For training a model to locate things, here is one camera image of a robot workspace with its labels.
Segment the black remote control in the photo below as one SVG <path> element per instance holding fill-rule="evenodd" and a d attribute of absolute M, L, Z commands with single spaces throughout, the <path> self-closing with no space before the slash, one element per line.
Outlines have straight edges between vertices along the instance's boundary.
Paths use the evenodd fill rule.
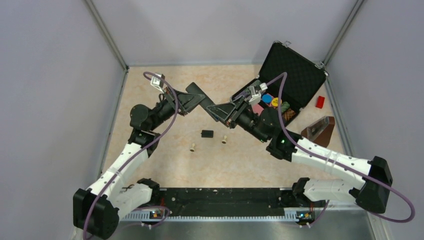
<path fill-rule="evenodd" d="M 185 90 L 189 94 L 199 95 L 201 101 L 199 102 L 200 107 L 205 110 L 205 112 L 215 121 L 218 122 L 219 119 L 211 112 L 209 109 L 210 106 L 215 106 L 216 104 L 212 101 L 212 99 L 195 83 L 190 83 Z"/>

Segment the black remote battery cover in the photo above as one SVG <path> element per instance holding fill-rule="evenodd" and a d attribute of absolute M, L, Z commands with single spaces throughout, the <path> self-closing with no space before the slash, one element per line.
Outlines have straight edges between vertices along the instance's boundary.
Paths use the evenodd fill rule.
<path fill-rule="evenodd" d="M 213 138 L 214 137 L 214 131 L 204 129 L 204 130 L 201 131 L 201 137 L 202 138 Z"/>

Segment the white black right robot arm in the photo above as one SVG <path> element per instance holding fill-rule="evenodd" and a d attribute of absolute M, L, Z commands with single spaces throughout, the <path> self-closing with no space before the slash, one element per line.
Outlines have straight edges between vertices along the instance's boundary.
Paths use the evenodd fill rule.
<path fill-rule="evenodd" d="M 390 190 L 383 184 L 391 186 L 393 178 L 384 158 L 355 158 L 320 146 L 300 134 L 282 130 L 280 120 L 283 117 L 279 116 L 277 108 L 267 107 L 257 114 L 244 97 L 211 104 L 205 110 L 226 127 L 239 126 L 261 142 L 268 142 L 266 150 L 276 159 L 308 165 L 337 178 L 300 178 L 292 190 L 297 205 L 335 200 L 355 203 L 372 213 L 385 213 Z"/>

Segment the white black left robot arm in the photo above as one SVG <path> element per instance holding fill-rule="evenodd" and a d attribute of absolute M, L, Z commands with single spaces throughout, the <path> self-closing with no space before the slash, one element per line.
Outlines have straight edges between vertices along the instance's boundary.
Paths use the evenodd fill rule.
<path fill-rule="evenodd" d="M 119 222 L 131 211 L 146 204 L 154 207 L 160 202 L 158 183 L 142 179 L 122 191 L 135 170 L 156 150 L 163 134 L 154 130 L 176 115 L 185 116 L 197 107 L 206 95 L 201 92 L 181 92 L 166 88 L 154 108 L 137 104 L 130 111 L 132 132 L 114 163 L 87 189 L 73 195 L 73 225 L 92 236 L 107 240 Z"/>

